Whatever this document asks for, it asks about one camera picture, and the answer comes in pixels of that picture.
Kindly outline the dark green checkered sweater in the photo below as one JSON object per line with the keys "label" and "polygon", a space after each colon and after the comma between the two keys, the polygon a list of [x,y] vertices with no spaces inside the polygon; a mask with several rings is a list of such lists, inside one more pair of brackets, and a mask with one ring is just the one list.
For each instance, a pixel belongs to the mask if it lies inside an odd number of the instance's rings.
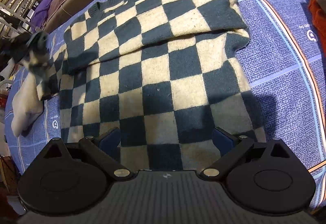
{"label": "dark green checkered sweater", "polygon": [[212,131],[266,140],[235,56],[249,43],[237,0],[108,0],[66,29],[37,95],[59,96],[61,137],[121,132],[131,170],[201,170],[220,157]]}

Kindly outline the purple blanket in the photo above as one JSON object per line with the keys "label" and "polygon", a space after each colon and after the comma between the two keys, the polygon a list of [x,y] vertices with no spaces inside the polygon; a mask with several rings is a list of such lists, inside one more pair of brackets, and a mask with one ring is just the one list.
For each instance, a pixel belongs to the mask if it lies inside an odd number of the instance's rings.
{"label": "purple blanket", "polygon": [[32,28],[32,32],[36,32],[36,27],[42,28],[48,18],[48,12],[50,9],[51,2],[53,0],[42,0],[41,3],[35,9],[30,22],[35,27]]}

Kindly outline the cream garment with black trim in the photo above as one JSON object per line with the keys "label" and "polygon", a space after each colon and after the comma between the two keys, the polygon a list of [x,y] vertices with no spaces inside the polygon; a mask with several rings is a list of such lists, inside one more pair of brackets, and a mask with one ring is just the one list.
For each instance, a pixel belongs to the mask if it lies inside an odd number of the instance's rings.
{"label": "cream garment with black trim", "polygon": [[23,81],[13,101],[11,129],[15,137],[25,135],[44,111],[44,103],[39,99],[35,75],[30,72]]}

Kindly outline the blue plaid bed sheet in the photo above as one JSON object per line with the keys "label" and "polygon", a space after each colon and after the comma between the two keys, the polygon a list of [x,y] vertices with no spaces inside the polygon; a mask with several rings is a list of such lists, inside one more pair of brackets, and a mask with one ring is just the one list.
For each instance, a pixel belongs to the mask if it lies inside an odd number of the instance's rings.
{"label": "blue plaid bed sheet", "polygon": [[281,138],[311,171],[316,210],[325,205],[325,56],[309,1],[239,0],[250,43],[236,56],[260,105],[266,139]]}

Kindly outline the red orange garment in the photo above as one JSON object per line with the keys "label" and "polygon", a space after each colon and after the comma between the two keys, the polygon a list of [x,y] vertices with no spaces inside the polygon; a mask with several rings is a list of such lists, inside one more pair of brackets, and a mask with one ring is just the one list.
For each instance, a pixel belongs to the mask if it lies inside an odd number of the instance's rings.
{"label": "red orange garment", "polygon": [[308,5],[309,11],[312,14],[312,22],[318,32],[318,37],[322,45],[322,51],[325,55],[326,49],[326,20],[325,12],[317,3],[317,0],[310,0]]}

